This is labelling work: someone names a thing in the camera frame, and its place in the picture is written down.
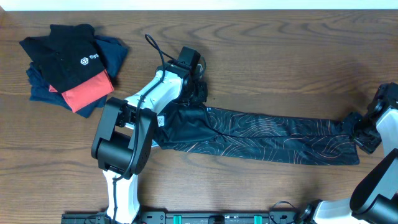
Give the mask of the black printed cycling jersey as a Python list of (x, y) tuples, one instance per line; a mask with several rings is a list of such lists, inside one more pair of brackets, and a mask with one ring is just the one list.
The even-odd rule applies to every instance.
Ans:
[(358, 165), (356, 146), (339, 121), (167, 105), (154, 142), (161, 149), (316, 166)]

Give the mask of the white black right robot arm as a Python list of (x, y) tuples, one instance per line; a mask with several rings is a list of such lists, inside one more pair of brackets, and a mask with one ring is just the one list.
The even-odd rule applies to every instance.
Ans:
[(308, 205), (298, 222), (397, 223), (397, 84), (380, 85), (367, 113), (351, 113), (343, 121), (343, 129), (367, 154), (383, 146), (384, 158), (350, 198), (317, 200)]

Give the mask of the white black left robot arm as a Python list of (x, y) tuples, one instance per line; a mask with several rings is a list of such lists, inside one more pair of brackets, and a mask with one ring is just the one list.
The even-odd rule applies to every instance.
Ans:
[(183, 94), (191, 95), (195, 89), (190, 81), (201, 78), (204, 71), (204, 64), (194, 70), (171, 64), (158, 67), (154, 78), (136, 94), (106, 102), (91, 155), (108, 186), (107, 223), (133, 223), (138, 216), (138, 175), (149, 158), (158, 114)]

